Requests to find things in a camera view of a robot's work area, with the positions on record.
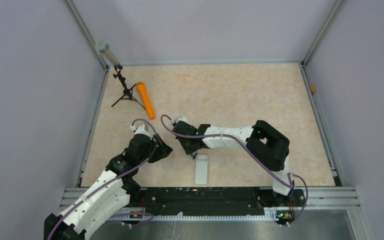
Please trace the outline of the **white remote control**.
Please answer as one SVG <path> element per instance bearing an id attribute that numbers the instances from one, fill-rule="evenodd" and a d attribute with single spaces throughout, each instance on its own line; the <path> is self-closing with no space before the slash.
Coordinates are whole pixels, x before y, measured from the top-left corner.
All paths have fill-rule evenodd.
<path id="1" fill-rule="evenodd" d="M 194 183 L 206 185 L 208 183 L 209 157 L 204 154 L 197 154 L 195 157 Z"/>

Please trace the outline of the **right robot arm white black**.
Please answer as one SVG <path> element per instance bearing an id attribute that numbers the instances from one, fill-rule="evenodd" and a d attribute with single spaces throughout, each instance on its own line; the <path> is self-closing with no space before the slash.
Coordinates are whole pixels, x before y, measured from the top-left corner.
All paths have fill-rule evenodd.
<path id="1" fill-rule="evenodd" d="M 273 200 L 287 206 L 294 198 L 290 179 L 290 140 L 264 120 L 253 126 L 226 128 L 211 124 L 194 127 L 181 116 L 170 121 L 187 155 L 201 149 L 242 148 L 272 177 Z"/>

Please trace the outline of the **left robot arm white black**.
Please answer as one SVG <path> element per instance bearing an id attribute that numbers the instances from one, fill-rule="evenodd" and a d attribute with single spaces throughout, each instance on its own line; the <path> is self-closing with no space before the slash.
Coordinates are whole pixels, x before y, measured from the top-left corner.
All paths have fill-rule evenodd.
<path id="1" fill-rule="evenodd" d="M 173 149 L 159 136 L 138 133 L 122 153 L 74 203 L 44 221 L 45 240 L 88 240 L 116 211 L 140 202 L 140 185 L 133 180 L 141 166 L 168 157 Z"/>

